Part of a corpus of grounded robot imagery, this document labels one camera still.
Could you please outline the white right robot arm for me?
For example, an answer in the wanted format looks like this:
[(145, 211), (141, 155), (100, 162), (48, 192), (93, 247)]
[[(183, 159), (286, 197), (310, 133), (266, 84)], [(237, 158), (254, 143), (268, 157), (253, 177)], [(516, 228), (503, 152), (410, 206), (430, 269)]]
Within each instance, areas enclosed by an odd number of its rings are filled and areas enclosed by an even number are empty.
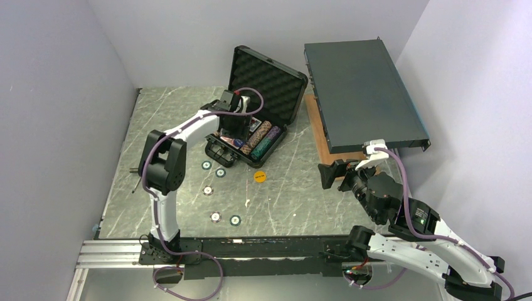
[(501, 300), (496, 279), (505, 261), (482, 255), (463, 242), (436, 210), (413, 198), (403, 207), (403, 185), (376, 168), (356, 170), (356, 160), (318, 164), (323, 189), (341, 177), (338, 190), (353, 193), (370, 219), (387, 225), (390, 237), (360, 225), (352, 227), (346, 242), (327, 245), (327, 261), (368, 263), (387, 261), (417, 272), (443, 286), (459, 300)]

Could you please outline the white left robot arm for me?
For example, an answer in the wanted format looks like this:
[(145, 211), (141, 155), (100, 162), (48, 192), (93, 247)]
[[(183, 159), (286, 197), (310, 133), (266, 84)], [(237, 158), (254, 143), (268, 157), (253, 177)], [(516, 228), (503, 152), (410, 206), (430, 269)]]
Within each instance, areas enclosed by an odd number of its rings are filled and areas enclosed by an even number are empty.
[(211, 134), (240, 140), (247, 137), (254, 112), (248, 110), (250, 97), (244, 96), (244, 91), (246, 88), (225, 90), (220, 99), (207, 103), (182, 124), (153, 130), (147, 136), (139, 176), (151, 200), (149, 244), (164, 263), (176, 261), (181, 252), (175, 194), (186, 175), (187, 150)]

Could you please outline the blue small blind button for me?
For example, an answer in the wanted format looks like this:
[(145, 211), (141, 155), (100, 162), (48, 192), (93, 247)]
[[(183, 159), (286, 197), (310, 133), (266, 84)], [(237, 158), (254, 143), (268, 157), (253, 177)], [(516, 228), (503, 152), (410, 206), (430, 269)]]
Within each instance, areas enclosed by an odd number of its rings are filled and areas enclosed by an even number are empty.
[(232, 144), (233, 144), (237, 149), (239, 149), (239, 148), (241, 148), (241, 147), (243, 147), (243, 146), (245, 145), (245, 142), (242, 141), (242, 140), (240, 140), (240, 139), (234, 139), (233, 142), (232, 142)]

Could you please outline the yellow big blind button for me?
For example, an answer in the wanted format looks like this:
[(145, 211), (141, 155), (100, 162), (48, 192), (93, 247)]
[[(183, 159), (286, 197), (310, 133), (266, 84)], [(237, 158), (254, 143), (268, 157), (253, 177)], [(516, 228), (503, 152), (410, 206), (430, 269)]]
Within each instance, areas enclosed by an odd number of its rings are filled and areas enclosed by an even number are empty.
[(257, 171), (253, 175), (253, 179), (257, 183), (263, 183), (267, 179), (267, 175), (264, 171)]

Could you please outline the red black all-in triangle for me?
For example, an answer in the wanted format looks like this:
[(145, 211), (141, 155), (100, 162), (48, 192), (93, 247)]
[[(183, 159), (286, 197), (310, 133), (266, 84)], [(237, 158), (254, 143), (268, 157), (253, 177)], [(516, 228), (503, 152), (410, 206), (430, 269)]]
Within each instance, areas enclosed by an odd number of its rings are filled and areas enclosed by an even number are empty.
[(250, 123), (250, 132), (255, 132), (260, 127), (261, 123), (261, 120), (253, 117)]

